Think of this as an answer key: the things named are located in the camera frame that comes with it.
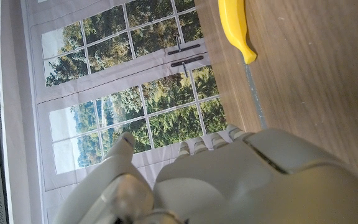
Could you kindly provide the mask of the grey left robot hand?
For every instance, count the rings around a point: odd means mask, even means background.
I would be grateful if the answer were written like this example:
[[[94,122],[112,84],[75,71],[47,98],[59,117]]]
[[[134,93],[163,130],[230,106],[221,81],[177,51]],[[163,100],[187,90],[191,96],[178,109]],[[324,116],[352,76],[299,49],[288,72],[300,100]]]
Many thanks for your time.
[[[122,133],[65,200],[55,223],[358,223],[358,176],[314,144],[279,129],[182,142],[149,185]]]

